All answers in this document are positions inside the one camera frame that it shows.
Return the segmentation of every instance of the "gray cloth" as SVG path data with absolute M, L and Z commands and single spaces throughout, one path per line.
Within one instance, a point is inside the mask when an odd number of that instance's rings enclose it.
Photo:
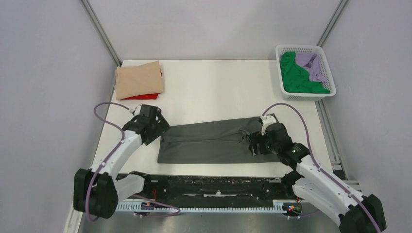
M 161 137 L 160 164 L 279 162 L 274 154 L 252 156 L 247 135 L 260 131 L 259 117 L 172 126 Z

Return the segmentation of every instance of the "beige towel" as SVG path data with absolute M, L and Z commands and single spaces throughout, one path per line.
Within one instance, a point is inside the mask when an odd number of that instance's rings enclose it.
M 159 61 L 138 67 L 117 67 L 116 99 L 163 92 Z

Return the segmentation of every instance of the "green cloth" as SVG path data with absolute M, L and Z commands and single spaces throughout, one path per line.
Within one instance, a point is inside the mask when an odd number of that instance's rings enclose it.
M 323 88 L 322 83 L 312 82 L 309 79 L 309 72 L 296 64 L 295 57 L 296 52 L 286 52 L 280 60 L 280 72 L 285 90 L 290 93 L 329 94 L 330 91 Z

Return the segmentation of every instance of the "white laundry basket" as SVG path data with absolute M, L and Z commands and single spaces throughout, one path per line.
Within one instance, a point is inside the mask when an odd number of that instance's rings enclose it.
M 279 71 L 280 88 L 282 90 L 282 98 L 284 100 L 309 100 L 318 101 L 327 96 L 334 96 L 336 94 L 335 83 L 333 82 L 332 73 L 326 60 L 325 52 L 319 46 L 313 45 L 278 45 L 276 46 L 276 60 L 277 69 Z M 330 94 L 313 94 L 313 93 L 290 93 L 285 91 L 283 87 L 282 74 L 280 73 L 280 57 L 289 51 L 316 53 L 319 56 L 319 66 L 321 74 L 327 79 L 322 83 L 323 87 L 330 91 Z

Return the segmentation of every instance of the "white table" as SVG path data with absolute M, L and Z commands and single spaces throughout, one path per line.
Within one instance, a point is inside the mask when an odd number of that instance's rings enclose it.
M 138 66 L 151 61 L 124 61 L 123 66 Z M 271 104 L 287 102 L 296 107 L 308 124 L 313 151 L 331 169 L 330 159 L 314 102 L 284 101 L 280 95 L 275 60 L 162 60 L 160 65 L 165 93 L 157 100 L 116 100 L 129 108 L 140 103 L 158 106 L 171 126 L 216 120 L 256 117 Z M 306 145 L 303 125 L 286 106 L 275 113 L 285 124 L 294 142 Z M 121 127 L 132 115 L 111 105 L 106 119 Z M 103 159 L 117 143 L 119 131 L 105 124 L 94 162 Z M 291 169 L 281 163 L 260 164 L 158 164 L 160 138 L 141 146 L 126 162 L 121 173 L 140 171 L 162 175 L 283 177 Z

